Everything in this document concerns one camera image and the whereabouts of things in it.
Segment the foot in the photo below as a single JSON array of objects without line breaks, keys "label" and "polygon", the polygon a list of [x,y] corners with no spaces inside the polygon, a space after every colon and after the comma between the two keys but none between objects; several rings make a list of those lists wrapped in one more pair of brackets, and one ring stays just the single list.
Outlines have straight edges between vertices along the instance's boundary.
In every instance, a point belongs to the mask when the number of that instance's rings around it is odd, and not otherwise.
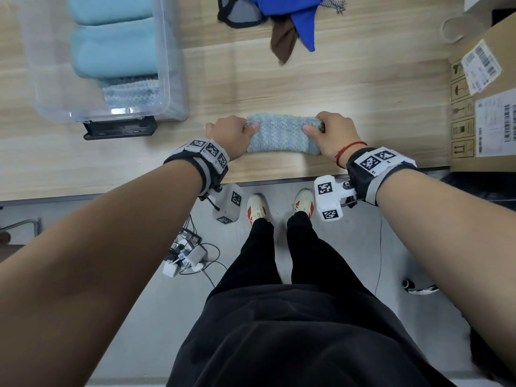
[{"label": "foot", "polygon": [[305,212],[308,214],[308,218],[311,219],[314,214],[314,194],[309,189],[302,189],[293,201],[293,212]]},{"label": "foot", "polygon": [[247,219],[251,226],[258,219],[267,220],[267,209],[265,208],[267,203],[265,198],[261,194],[253,194],[247,200]]}]

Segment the black pants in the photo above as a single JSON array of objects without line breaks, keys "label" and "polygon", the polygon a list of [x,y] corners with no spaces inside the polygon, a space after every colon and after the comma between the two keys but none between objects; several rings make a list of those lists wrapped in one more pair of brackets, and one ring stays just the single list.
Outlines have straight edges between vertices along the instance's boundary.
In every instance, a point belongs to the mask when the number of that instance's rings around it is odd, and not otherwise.
[{"label": "black pants", "polygon": [[[265,219],[254,222],[238,258],[229,267],[211,296],[245,286],[281,284],[274,261],[274,227]],[[346,261],[324,240],[318,238],[305,212],[294,214],[287,222],[287,242],[292,257],[292,283],[314,284],[338,295],[353,288],[372,295]]]}]

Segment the red string bracelet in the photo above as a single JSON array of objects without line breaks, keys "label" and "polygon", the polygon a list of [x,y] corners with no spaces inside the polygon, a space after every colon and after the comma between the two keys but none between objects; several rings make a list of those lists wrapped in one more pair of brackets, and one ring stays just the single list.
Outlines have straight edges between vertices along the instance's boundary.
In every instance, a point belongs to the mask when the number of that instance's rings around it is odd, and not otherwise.
[{"label": "red string bracelet", "polygon": [[342,148],[341,150],[339,150],[339,153],[337,153],[337,155],[335,156],[335,161],[337,162],[337,165],[340,167],[340,168],[344,168],[344,167],[341,167],[341,165],[339,164],[339,160],[341,159],[341,156],[342,154],[349,148],[351,148],[353,145],[357,145],[357,144],[364,144],[365,146],[367,146],[366,143],[364,143],[363,141],[355,141],[355,142],[352,142],[351,144],[349,145],[346,145],[344,148]]}]

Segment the white sneaker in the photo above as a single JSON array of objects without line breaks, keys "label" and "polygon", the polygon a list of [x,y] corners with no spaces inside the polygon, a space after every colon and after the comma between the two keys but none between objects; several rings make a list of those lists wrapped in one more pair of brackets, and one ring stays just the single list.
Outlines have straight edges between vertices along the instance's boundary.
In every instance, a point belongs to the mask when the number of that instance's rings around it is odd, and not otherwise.
[{"label": "white sneaker", "polygon": [[302,189],[293,201],[293,212],[305,212],[308,214],[308,218],[311,219],[314,214],[314,194],[309,189]]},{"label": "white sneaker", "polygon": [[253,194],[247,200],[247,219],[251,226],[253,222],[258,219],[267,220],[267,209],[265,206],[267,202],[265,202],[265,198],[261,194]]}]

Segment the cardboard box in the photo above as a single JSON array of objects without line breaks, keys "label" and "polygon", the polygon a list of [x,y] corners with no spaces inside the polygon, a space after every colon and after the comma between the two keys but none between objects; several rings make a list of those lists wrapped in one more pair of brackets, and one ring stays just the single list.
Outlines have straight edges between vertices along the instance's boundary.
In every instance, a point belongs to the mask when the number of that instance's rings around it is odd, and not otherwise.
[{"label": "cardboard box", "polygon": [[516,13],[450,58],[452,171],[516,172]]}]

